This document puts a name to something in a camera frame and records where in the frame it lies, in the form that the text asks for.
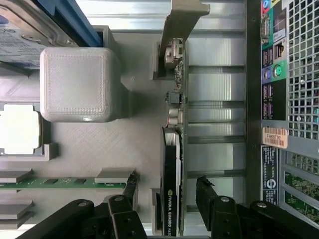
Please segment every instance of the hard drive label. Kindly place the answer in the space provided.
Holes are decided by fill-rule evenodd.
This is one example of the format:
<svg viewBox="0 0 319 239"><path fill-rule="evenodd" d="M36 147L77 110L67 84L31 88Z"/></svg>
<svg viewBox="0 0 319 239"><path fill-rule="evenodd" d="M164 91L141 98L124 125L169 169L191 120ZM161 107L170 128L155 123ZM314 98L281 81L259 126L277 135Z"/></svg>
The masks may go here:
<svg viewBox="0 0 319 239"><path fill-rule="evenodd" d="M0 61L23 69L39 69L40 54L44 48L46 46L36 42L32 36L23 35L19 27L0 15Z"/></svg>

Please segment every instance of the metal bracket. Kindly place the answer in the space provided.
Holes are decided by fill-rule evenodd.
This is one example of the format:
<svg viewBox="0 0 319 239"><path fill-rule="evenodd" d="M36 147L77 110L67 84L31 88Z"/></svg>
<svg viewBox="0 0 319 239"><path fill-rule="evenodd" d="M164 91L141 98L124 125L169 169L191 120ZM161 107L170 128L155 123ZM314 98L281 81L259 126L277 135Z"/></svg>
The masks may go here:
<svg viewBox="0 0 319 239"><path fill-rule="evenodd" d="M210 5L202 4L199 0L172 0L170 14L165 20L159 56L164 57L166 48L170 47L174 38L186 41L199 18L209 12Z"/></svg>

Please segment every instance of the screw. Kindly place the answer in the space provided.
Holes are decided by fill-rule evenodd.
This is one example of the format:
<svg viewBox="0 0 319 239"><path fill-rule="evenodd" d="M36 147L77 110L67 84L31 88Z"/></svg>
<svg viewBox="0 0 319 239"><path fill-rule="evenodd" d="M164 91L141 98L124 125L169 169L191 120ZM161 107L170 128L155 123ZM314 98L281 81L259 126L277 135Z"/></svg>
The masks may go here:
<svg viewBox="0 0 319 239"><path fill-rule="evenodd" d="M229 198L226 198L226 197L222 197L220 200L223 201L223 202L225 202L225 203L227 203L227 202L230 201Z"/></svg>
<svg viewBox="0 0 319 239"><path fill-rule="evenodd" d="M83 203L79 203L79 204L78 204L79 207L85 207L86 205L88 205L86 202L83 202Z"/></svg>
<svg viewBox="0 0 319 239"><path fill-rule="evenodd" d="M267 205L264 204L264 203L257 203L257 206L260 207L260 208L266 208Z"/></svg>
<svg viewBox="0 0 319 239"><path fill-rule="evenodd" d="M25 39L25 40L28 40L28 41L33 41L33 42L40 42L41 41L40 38L33 37L33 36L30 36L30 35L26 35L26 34L22 35L21 37L23 39Z"/></svg>
<svg viewBox="0 0 319 239"><path fill-rule="evenodd" d="M72 45L72 44L74 43L74 41L72 41L72 40L70 40L70 39L67 39L67 40L66 40L66 43Z"/></svg>
<svg viewBox="0 0 319 239"><path fill-rule="evenodd" d="M114 199L114 201L117 201L117 202L121 201L121 200L123 200L123 197L117 197L117 198Z"/></svg>

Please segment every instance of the gray plastic base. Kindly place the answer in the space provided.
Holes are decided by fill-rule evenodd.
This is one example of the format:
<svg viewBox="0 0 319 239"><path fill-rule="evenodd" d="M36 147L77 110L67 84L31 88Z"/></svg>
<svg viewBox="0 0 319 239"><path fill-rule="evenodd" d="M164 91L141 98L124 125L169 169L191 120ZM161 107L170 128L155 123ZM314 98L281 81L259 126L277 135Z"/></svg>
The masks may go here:
<svg viewBox="0 0 319 239"><path fill-rule="evenodd" d="M32 206L30 200L0 201L0 220L20 219Z"/></svg>
<svg viewBox="0 0 319 239"><path fill-rule="evenodd" d="M50 161L51 159L55 158L59 154L58 144L57 143L50 143L44 144L42 148L43 153L41 155L5 155L0 154L0 162L1 161L10 161L10 162L46 162Z"/></svg>
<svg viewBox="0 0 319 239"><path fill-rule="evenodd" d="M134 168L102 168L96 183L126 183Z"/></svg>
<svg viewBox="0 0 319 239"><path fill-rule="evenodd" d="M32 174L32 169L1 169L0 183L18 183Z"/></svg>
<svg viewBox="0 0 319 239"><path fill-rule="evenodd" d="M0 220L0 230L17 230L26 221L33 217L33 215L33 212L27 212L17 220Z"/></svg>
<svg viewBox="0 0 319 239"><path fill-rule="evenodd" d="M97 32L103 34L103 46L109 48L114 52L114 54L119 57L120 49L117 42L114 39L114 36L108 26L93 26Z"/></svg>
<svg viewBox="0 0 319 239"><path fill-rule="evenodd" d="M38 177L95 177L101 171L101 168L111 167L133 167L137 172L141 173L141 180L139 183L139 216L143 223L151 222L151 204L150 204L150 188L160 187L160 127L165 126L167 123L167 104L165 102L165 94L171 91L175 84L174 81L152 81L150 80L150 58L153 53L154 43L160 41L161 34L138 34L138 33L115 33L115 39L121 46L121 63L122 63L122 84L132 92L130 103L134 116L130 119L115 120L109 123L53 123L52 124L52 141L59 142L60 156L48 163L39 162L1 162L2 167L32 167ZM237 39L229 39L230 46L236 48L236 42L242 42ZM203 50L200 55L195 54L195 48L203 42L203 39L193 38L190 40L192 43L193 54L190 60L193 65L201 65ZM217 44L225 42L219 39L208 39L209 44ZM214 59L213 54L209 55L209 59ZM222 64L240 64L240 58L236 54L228 52L226 56L230 62L222 62ZM214 89L221 89L219 81L209 81L211 77L215 77L210 73L191 73L193 83L196 86L207 88L207 92ZM232 80L224 78L221 74L216 77L223 82L230 84L232 93L235 90L242 89L242 82L244 82L244 74L241 79L231 76ZM203 82L211 82L211 88ZM25 84L21 86L20 91L14 96L20 100L18 93L32 92L33 95L29 98L38 99L39 76L34 72L28 80L24 81ZM192 95L199 95L198 89L191 88ZM212 99L225 99L225 100L242 100L244 94L234 94L229 98L223 98L226 93L221 92L220 95L206 96ZM208 109L208 112L214 113L219 116L221 110ZM230 129L231 125L228 123L223 124L222 133L225 135L232 135ZM226 142L225 138L217 138L218 142ZM245 145L234 144L191 144L189 150L190 161L194 161L190 165L188 171L210 171L210 170L224 170L224 169L242 169L244 167ZM211 155L216 157L216 160L210 160ZM236 202L244 202L244 179L243 177L233 178L213 178L211 181L216 185L216 191L219 194L233 196ZM187 204L195 205L195 191L196 180L189 179L187 183ZM65 206L68 202L75 199L84 198L93 201L96 205L100 204L103 199L108 195L121 194L122 189L74 189L70 193L69 189L32 189L21 190L17 194L10 194L6 197L12 199L30 199L33 200L36 207L34 207L35 215L28 221L29 224L39 223L46 217ZM196 235L205 235L203 232L205 226L198 226L201 222L201 217L192 213L186 217L186 223L192 225L195 231L189 231Z"/></svg>

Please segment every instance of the circuit board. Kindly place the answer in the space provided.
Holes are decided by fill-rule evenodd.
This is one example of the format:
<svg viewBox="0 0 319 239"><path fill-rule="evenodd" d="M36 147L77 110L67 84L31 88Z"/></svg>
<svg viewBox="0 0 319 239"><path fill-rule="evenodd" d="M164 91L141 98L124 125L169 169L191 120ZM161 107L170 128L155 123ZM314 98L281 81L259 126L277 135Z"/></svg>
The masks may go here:
<svg viewBox="0 0 319 239"><path fill-rule="evenodd" d="M179 187L180 201L179 201L179 233L183 235L184 230L184 214L186 212L186 204L183 197L184 189L187 181L185 174L185 151L187 145L187 114L188 114L188 58L186 53L186 44L182 39L174 39L178 44L179 52L178 63L174 67L175 88L172 92L167 92L166 101L169 107L169 116L167 119L167 126L174 128L180 136L180 160L181 160L181 181Z"/></svg>
<svg viewBox="0 0 319 239"><path fill-rule="evenodd" d="M36 188L124 188L125 183L95 183L92 178L36 178L30 177L19 183L0 184L1 189L36 189Z"/></svg>
<svg viewBox="0 0 319 239"><path fill-rule="evenodd" d="M291 173L285 173L285 183L298 191L319 200L319 186L308 180L297 177Z"/></svg>
<svg viewBox="0 0 319 239"><path fill-rule="evenodd" d="M300 168L303 171L318 175L318 160L292 153L291 157L287 157L286 164Z"/></svg>
<svg viewBox="0 0 319 239"><path fill-rule="evenodd" d="M285 192L285 203L296 209L298 212L319 224L319 210L300 200L299 198Z"/></svg>

